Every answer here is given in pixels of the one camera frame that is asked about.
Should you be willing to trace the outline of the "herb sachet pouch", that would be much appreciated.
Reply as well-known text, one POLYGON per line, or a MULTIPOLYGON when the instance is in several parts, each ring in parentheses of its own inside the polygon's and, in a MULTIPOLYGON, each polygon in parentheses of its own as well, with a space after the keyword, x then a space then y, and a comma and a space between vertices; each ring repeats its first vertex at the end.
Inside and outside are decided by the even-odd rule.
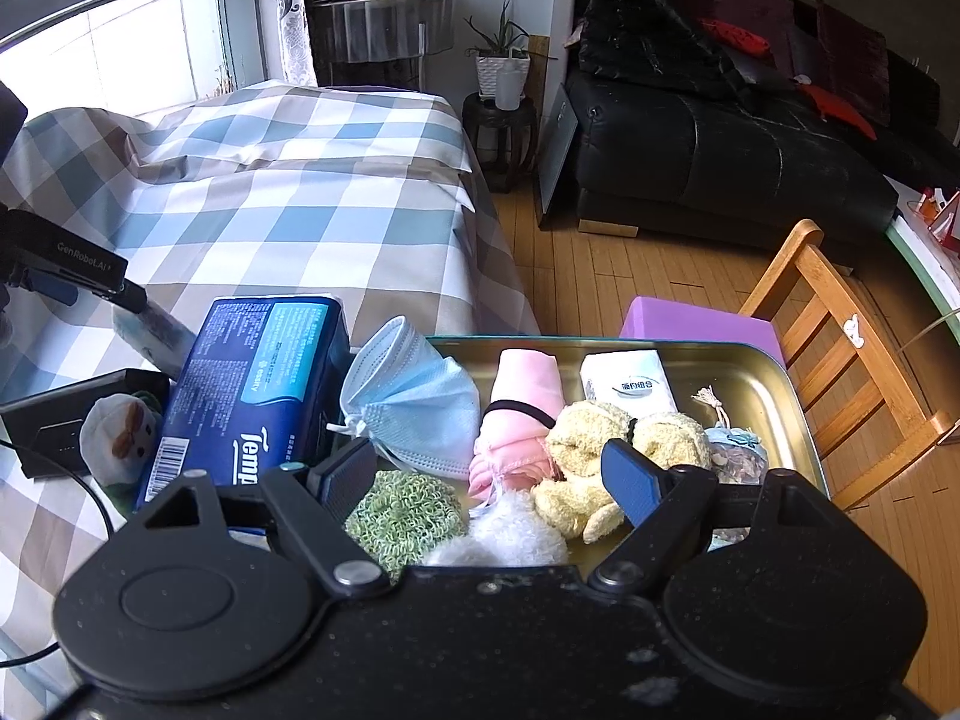
POLYGON ((693 401, 715 411, 715 426, 706 427, 711 468, 721 484, 760 486, 768 472, 768 454, 754 431, 736 427, 715 390, 701 387, 693 401))

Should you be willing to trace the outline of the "green mesh scrubber ball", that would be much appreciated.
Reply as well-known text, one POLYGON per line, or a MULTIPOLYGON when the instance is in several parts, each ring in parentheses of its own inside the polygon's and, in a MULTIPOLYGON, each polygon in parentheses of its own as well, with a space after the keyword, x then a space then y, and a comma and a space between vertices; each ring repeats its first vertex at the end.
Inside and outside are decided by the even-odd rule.
POLYGON ((442 479, 377 470, 343 528, 395 582, 436 546, 464 536, 467 520, 455 489, 442 479))

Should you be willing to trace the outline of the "small white tissue pack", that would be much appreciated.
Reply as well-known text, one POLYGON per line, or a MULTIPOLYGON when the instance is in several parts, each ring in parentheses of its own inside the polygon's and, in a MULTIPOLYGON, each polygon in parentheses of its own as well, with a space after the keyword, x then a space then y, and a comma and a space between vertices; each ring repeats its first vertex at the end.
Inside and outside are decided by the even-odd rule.
POLYGON ((654 349, 587 355, 579 379, 586 400, 612 403, 633 418, 677 410, 661 358, 654 349))

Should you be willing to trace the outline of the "blue face mask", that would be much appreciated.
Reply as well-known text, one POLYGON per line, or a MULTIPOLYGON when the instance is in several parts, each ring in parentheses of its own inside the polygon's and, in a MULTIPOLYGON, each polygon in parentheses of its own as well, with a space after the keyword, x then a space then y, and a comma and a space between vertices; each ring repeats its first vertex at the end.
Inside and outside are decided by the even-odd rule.
POLYGON ((404 316, 384 323, 353 358, 332 433, 366 437, 400 468, 464 481, 480 433, 480 395, 466 369, 404 316))

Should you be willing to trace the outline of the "white fluffy cloth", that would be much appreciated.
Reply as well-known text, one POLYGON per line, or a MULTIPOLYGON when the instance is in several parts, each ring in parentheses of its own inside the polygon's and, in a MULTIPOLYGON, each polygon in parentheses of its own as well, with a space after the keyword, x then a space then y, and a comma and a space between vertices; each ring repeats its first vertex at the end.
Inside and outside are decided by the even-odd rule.
POLYGON ((537 514, 532 496, 508 491, 472 518, 464 536, 434 546, 421 566, 547 567, 568 559, 566 539, 537 514))

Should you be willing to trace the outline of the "pink cloth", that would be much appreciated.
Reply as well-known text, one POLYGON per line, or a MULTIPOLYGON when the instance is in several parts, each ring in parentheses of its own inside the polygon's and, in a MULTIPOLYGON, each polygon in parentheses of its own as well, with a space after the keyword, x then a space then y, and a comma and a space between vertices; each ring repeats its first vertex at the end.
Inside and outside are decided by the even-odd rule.
POLYGON ((545 440, 565 408, 553 356, 535 349, 505 349, 483 411, 469 466, 469 496, 525 491, 555 476, 545 440))

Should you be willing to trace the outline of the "blue Tempo tissue pack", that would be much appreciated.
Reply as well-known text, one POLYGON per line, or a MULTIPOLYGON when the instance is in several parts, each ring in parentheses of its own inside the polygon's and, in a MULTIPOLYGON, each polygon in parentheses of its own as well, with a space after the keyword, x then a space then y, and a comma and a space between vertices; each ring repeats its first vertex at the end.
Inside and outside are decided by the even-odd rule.
POLYGON ((213 302, 172 388, 137 504, 187 472, 245 486, 288 461, 322 460, 348 366, 343 307, 334 298, 213 302))

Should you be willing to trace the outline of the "black glasses case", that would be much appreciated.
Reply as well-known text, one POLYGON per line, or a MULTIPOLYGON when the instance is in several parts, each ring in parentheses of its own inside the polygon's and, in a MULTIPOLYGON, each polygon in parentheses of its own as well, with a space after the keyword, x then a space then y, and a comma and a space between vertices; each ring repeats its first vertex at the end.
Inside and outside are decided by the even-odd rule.
POLYGON ((57 461, 57 465, 49 465, 16 452, 23 475, 28 479, 58 478, 67 470, 87 475, 80 455, 80 427, 99 398, 116 394, 150 394, 163 411, 171 394, 171 379, 163 372, 121 369, 3 403, 8 440, 57 461))

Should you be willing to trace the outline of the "gold metal tray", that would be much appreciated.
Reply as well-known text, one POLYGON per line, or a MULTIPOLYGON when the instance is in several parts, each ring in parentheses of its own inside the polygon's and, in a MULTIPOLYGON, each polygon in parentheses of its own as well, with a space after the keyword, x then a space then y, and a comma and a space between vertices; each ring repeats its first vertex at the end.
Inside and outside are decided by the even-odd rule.
POLYGON ((553 356, 558 362, 566 401, 583 396, 579 371, 586 356, 654 349, 661 358, 675 405, 682 413, 704 426, 713 426, 715 411, 693 400, 700 388, 713 388, 732 424, 760 438, 770 465, 791 468, 821 493, 828 491, 811 429, 788 372, 770 356, 747 344, 508 335, 434 337, 431 343, 441 355, 451 356, 469 372, 482 401, 490 399, 505 349, 534 349, 553 356))

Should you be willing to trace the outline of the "snowman plush toy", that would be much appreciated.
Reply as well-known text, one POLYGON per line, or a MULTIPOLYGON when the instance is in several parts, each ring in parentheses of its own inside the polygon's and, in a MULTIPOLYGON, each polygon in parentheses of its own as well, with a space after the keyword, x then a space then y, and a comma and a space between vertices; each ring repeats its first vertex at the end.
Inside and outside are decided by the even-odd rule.
POLYGON ((132 514, 145 468, 160 442, 160 402, 149 392, 99 398, 88 411, 78 447, 86 468, 122 517, 132 514))

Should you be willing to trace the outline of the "purple box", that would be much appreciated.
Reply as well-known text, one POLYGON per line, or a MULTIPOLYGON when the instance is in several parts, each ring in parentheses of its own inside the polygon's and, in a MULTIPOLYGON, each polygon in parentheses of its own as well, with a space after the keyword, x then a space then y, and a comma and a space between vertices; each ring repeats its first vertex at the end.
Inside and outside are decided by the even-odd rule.
POLYGON ((669 299, 636 296, 626 311, 620 337, 747 344, 786 366, 775 327, 768 320, 669 299))

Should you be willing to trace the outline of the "wooden chair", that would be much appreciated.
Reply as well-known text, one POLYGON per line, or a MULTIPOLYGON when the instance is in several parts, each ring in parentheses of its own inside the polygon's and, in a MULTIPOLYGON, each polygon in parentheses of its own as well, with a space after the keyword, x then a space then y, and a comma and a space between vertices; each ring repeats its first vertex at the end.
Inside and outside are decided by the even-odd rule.
POLYGON ((796 385, 804 410, 817 406, 851 367, 861 366, 866 372, 866 382, 815 429, 814 444, 820 458, 833 455, 878 411, 889 411, 898 431, 898 444, 832 494, 833 502, 849 511, 909 470, 934 447, 944 444, 957 431, 958 421, 944 410, 924 411, 898 355, 823 255, 822 241, 823 231, 813 221, 794 224, 739 312, 750 319, 773 320, 796 284, 807 284, 811 297, 779 337, 788 366, 811 348, 823 328, 838 328, 839 337, 796 385))

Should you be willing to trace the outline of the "checkered sofa cover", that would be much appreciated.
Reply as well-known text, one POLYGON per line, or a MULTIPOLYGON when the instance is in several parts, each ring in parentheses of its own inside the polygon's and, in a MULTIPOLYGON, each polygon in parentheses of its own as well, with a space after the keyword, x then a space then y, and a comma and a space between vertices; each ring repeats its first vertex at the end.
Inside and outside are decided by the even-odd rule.
MULTIPOLYGON (((2 202, 112 250, 198 332, 215 299, 331 294, 348 337, 393 316, 423 335, 539 335, 490 192, 446 99, 262 83, 155 119, 69 107, 25 123, 2 202)), ((2 405, 127 367, 110 305, 15 289, 2 405)), ((53 640, 50 606, 103 543, 68 478, 2 447, 2 663, 53 640)))

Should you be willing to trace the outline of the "patterned curtain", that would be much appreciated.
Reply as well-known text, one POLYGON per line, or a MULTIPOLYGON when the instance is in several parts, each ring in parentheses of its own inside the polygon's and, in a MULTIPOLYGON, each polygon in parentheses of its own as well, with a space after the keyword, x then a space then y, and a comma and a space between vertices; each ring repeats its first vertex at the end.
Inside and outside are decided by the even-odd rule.
POLYGON ((277 28, 283 80, 295 86, 316 86, 306 0, 277 0, 277 28))

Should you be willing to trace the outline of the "round side table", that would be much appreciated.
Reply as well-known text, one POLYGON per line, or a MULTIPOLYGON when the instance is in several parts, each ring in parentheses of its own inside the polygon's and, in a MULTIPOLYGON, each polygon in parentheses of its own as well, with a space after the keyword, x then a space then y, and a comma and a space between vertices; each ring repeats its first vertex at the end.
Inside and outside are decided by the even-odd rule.
POLYGON ((317 81, 427 89, 427 59, 454 47, 459 0, 306 0, 317 81))

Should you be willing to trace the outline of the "cluttered white table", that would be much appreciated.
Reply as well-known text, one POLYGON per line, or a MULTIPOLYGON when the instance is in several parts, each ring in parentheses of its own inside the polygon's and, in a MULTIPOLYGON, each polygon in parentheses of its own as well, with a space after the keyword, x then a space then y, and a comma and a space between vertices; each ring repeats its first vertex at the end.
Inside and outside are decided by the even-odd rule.
POLYGON ((958 338, 958 257, 942 249, 932 232, 913 211, 919 192, 895 179, 887 182, 896 192, 896 211, 885 236, 923 286, 940 320, 958 338))

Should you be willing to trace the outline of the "black plant stand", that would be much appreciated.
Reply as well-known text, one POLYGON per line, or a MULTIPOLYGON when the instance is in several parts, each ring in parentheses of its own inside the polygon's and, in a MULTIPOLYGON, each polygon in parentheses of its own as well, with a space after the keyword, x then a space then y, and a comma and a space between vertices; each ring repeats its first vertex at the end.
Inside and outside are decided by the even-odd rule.
POLYGON ((514 110, 472 93, 462 104, 462 125, 491 192, 512 192, 534 166, 539 148, 539 112, 529 96, 514 110))

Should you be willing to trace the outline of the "black leather sofa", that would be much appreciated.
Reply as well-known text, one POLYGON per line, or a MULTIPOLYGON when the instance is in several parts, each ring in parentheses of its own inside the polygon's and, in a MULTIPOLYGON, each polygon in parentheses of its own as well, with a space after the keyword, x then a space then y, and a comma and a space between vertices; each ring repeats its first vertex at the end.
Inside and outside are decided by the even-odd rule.
POLYGON ((578 128, 553 200, 587 231, 837 257, 882 244, 898 189, 958 185, 957 0, 574 0, 578 128))

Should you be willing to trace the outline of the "potted plant white pot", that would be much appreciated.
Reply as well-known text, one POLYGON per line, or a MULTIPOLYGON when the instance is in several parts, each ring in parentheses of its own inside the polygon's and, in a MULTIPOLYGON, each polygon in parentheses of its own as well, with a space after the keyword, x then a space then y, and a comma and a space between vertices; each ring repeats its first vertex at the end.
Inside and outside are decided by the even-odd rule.
POLYGON ((514 112, 526 97, 526 85, 535 60, 553 62, 548 44, 540 36, 532 36, 512 18, 512 0, 501 0, 496 26, 485 31, 466 18, 467 28, 477 39, 469 54, 477 71, 478 98, 491 103, 494 109, 514 112))

